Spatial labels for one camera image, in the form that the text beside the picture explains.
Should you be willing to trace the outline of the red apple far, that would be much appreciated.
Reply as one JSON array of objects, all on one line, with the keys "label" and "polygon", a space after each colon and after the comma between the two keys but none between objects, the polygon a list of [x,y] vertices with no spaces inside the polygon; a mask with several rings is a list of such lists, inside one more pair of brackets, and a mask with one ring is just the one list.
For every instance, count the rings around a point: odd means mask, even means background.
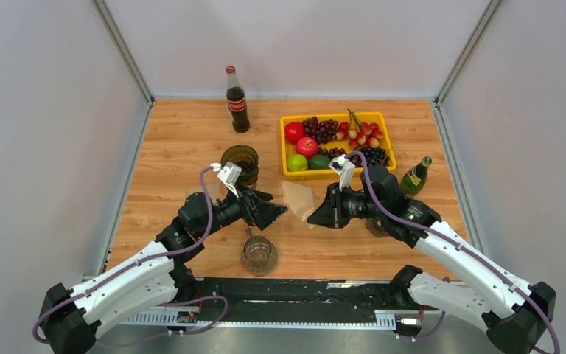
[{"label": "red apple far", "polygon": [[304,126],[301,122],[290,122],[284,126],[284,137],[290,144],[296,144],[305,137]]}]

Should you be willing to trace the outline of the red apple near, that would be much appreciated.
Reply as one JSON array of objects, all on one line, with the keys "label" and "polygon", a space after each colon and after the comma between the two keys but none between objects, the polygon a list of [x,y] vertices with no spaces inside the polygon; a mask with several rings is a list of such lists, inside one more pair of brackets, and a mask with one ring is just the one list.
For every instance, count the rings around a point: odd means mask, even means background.
[{"label": "red apple near", "polygon": [[295,151],[306,159],[311,159],[318,153],[318,143],[312,137],[302,137],[296,142]]}]

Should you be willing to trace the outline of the yellow plastic fruit tray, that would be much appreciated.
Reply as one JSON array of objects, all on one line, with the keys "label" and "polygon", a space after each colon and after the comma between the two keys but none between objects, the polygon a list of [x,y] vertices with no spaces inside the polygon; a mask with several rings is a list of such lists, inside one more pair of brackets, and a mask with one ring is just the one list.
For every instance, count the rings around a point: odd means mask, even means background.
[{"label": "yellow plastic fruit tray", "polygon": [[[289,172],[287,170],[286,167],[286,160],[287,160],[287,156],[290,154],[294,154],[296,153],[295,151],[295,146],[296,144],[290,144],[289,142],[287,142],[285,140],[284,137],[284,126],[290,122],[302,122],[304,119],[313,117],[313,116],[317,116],[319,120],[327,120],[327,119],[334,119],[336,121],[338,121],[339,123],[347,117],[347,112],[342,113],[342,114],[315,114],[315,115],[311,115],[311,114],[305,114],[305,115],[297,115],[297,116],[285,116],[282,117],[280,119],[280,131],[281,131],[281,135],[282,137],[280,138],[281,140],[281,147],[282,147],[282,166],[283,166],[283,173],[284,175],[291,180],[306,180],[306,179],[317,179],[317,178],[334,178],[336,177],[336,173],[334,171],[332,171],[330,168],[328,170],[306,170],[306,171],[301,171],[301,172]],[[391,142],[391,138],[389,136],[389,132],[387,129],[387,125],[386,125],[386,131],[387,131],[387,138],[386,141],[383,142],[383,146],[380,147],[382,149],[385,149],[388,151],[388,155],[390,156],[390,164],[387,167],[389,171],[394,172],[396,170],[397,167],[397,162],[396,162],[396,157],[395,157],[395,152],[394,152],[394,146]],[[342,148],[344,149],[346,153],[350,153],[353,150],[349,149],[349,145],[347,142],[336,142],[331,141],[329,143],[326,144],[319,144],[318,148],[325,148],[327,150],[332,149],[332,148]]]}]

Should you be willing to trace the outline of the grey transparent coffee dripper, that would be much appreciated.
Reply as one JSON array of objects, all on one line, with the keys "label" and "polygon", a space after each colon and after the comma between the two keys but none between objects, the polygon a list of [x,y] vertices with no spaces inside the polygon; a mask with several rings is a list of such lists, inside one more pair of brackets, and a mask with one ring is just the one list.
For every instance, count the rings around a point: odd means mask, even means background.
[{"label": "grey transparent coffee dripper", "polygon": [[365,226],[375,237],[382,238],[389,236],[387,231],[382,227],[380,219],[366,219]]}]

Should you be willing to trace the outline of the green glass bottle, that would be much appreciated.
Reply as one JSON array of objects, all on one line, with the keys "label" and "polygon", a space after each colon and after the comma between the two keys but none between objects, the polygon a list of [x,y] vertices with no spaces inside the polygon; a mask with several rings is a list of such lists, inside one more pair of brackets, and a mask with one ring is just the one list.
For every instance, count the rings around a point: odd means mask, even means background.
[{"label": "green glass bottle", "polygon": [[421,161],[409,169],[401,178],[399,187],[407,198],[413,198],[424,188],[428,170],[433,160],[430,156],[425,156]]}]

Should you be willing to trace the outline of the light green apple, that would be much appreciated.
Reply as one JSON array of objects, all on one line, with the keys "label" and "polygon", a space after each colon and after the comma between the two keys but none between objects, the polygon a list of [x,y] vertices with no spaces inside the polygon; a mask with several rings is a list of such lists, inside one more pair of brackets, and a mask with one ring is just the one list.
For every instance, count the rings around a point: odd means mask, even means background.
[{"label": "light green apple", "polygon": [[290,154],[287,156],[286,167],[289,172],[301,172],[308,170],[307,158],[301,154]]}]

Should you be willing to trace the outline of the ribbed glass mug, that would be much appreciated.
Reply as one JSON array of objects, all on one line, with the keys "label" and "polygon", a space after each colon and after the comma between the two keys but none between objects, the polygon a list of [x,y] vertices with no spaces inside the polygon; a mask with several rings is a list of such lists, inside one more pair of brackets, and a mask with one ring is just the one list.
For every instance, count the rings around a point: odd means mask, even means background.
[{"label": "ribbed glass mug", "polygon": [[240,263],[249,274],[264,277],[278,265],[278,250],[266,237],[255,235],[251,228],[247,228],[245,234],[247,240],[240,253]]}]

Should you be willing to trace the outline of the red apple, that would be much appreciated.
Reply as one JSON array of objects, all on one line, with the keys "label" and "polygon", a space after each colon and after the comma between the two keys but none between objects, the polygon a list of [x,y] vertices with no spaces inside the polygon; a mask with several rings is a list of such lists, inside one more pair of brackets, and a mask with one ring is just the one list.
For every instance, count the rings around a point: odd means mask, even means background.
[{"label": "red apple", "polygon": [[311,159],[318,153],[318,143],[312,137],[302,137],[296,142],[295,151],[306,159]]},{"label": "red apple", "polygon": [[290,144],[296,144],[305,137],[304,126],[301,122],[290,122],[284,126],[284,137]]}]

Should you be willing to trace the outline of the red grape bunch far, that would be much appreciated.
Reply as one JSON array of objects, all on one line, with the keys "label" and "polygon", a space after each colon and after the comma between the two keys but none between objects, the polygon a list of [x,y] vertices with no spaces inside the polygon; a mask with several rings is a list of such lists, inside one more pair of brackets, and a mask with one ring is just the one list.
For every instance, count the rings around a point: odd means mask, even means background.
[{"label": "red grape bunch far", "polygon": [[318,144],[326,144],[336,140],[340,123],[334,119],[319,120],[317,116],[301,122],[304,135],[314,139]]}]

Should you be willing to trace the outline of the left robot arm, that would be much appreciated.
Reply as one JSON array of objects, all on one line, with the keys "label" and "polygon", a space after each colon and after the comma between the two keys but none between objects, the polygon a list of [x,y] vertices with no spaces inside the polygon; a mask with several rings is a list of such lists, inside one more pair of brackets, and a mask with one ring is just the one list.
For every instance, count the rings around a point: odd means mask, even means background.
[{"label": "left robot arm", "polygon": [[45,294],[32,334],[54,353],[87,353],[98,338],[131,316],[162,303],[188,305],[196,294],[186,263],[205,238],[236,221],[263,231],[287,212],[266,192],[239,187],[222,201],[189,195],[177,216],[135,255],[88,281]]}]

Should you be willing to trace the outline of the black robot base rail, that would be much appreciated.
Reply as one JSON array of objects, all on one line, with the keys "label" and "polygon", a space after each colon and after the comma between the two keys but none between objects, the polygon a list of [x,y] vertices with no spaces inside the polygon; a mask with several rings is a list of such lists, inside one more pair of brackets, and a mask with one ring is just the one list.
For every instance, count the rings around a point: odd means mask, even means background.
[{"label": "black robot base rail", "polygon": [[190,293],[125,320],[170,330],[217,327],[387,330],[413,337],[425,309],[387,280],[200,278]]}]

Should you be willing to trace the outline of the cola glass bottle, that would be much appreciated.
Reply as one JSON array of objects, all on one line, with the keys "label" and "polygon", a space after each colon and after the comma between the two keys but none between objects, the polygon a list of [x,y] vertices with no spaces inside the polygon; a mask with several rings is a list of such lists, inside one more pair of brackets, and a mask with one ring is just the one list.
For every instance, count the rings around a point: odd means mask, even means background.
[{"label": "cola glass bottle", "polygon": [[226,74],[228,79],[226,100],[231,113],[232,126],[237,133],[245,133],[250,128],[245,92],[234,66],[227,66]]}]

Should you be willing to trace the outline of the dark green lime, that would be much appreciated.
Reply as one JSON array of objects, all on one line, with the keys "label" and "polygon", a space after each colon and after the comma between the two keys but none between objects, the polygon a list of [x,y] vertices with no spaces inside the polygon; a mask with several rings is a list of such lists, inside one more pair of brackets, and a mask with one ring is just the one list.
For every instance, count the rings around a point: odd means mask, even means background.
[{"label": "dark green lime", "polygon": [[328,170],[331,159],[322,154],[316,154],[308,160],[308,170]]}]

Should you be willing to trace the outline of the dark grape bunch near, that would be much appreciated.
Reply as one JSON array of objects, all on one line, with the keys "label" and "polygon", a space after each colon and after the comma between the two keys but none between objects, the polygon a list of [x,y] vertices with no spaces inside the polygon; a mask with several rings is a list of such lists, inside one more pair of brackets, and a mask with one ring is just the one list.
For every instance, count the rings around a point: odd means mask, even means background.
[{"label": "dark grape bunch near", "polygon": [[[388,155],[388,151],[385,149],[379,147],[362,147],[361,149],[358,149],[358,151],[365,156],[369,166],[384,165],[388,167],[390,164],[390,156]],[[318,155],[326,156],[329,159],[342,156],[345,152],[346,151],[342,148],[332,148],[327,150],[320,147],[318,149]]]}]

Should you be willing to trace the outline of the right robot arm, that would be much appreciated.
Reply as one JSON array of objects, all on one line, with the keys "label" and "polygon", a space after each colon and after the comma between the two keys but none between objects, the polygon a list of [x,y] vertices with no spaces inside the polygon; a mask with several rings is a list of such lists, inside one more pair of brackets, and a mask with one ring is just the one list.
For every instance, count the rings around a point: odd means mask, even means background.
[{"label": "right robot arm", "polygon": [[502,353],[542,352],[537,344],[549,333],[560,353],[551,324],[556,292],[545,282],[532,285],[490,260],[465,241],[428,205],[406,198],[396,177],[383,166],[366,168],[363,188],[349,185],[354,165],[340,156],[330,168],[340,177],[327,187],[324,202],[308,223],[342,229],[351,219],[374,223],[382,236],[405,243],[450,270],[467,287],[443,282],[412,265],[392,279],[391,297],[401,308],[415,302],[450,313],[483,331]]}]

